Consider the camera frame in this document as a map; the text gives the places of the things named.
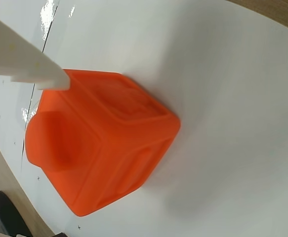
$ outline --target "white table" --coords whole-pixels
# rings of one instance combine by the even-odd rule
[[[33,7],[36,24],[22,28],[31,39],[38,35],[40,9],[33,16],[36,7],[23,7]],[[15,23],[8,22],[15,30],[23,24]],[[0,149],[55,232],[288,236],[287,28],[226,1],[62,0],[44,52],[63,68],[124,73],[182,121],[142,188],[79,218],[25,153],[21,158],[22,148],[8,146],[13,136],[23,143],[15,111],[18,101],[29,104],[31,87],[0,84],[0,113],[8,116],[0,120]],[[34,91],[30,111],[39,98]]]

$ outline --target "orange silicone mold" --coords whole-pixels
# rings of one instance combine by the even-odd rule
[[[121,74],[65,71],[70,89],[43,92],[25,148],[69,208],[85,216],[139,188],[180,121]]]

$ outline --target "wooden surface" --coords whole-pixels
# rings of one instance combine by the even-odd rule
[[[288,0],[228,0],[288,27]]]
[[[34,237],[50,237],[54,233],[37,214],[24,191],[16,181],[0,153],[0,190],[14,203]]]

